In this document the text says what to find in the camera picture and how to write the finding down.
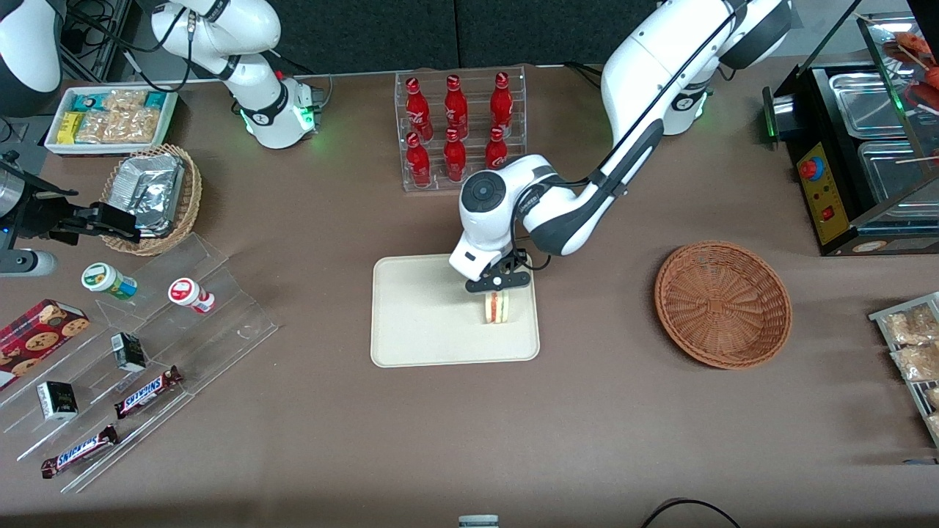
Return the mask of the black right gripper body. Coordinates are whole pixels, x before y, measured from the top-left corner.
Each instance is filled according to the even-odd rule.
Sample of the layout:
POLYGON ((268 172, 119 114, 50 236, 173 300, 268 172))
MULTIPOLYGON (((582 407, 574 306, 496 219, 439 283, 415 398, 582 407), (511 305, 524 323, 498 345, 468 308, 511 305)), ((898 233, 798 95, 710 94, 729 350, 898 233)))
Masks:
POLYGON ((50 230, 73 217, 78 207, 70 204, 68 197, 79 193, 23 170, 18 159, 14 150, 2 154, 2 230, 9 235, 10 245, 16 238, 57 241, 50 238, 50 230))

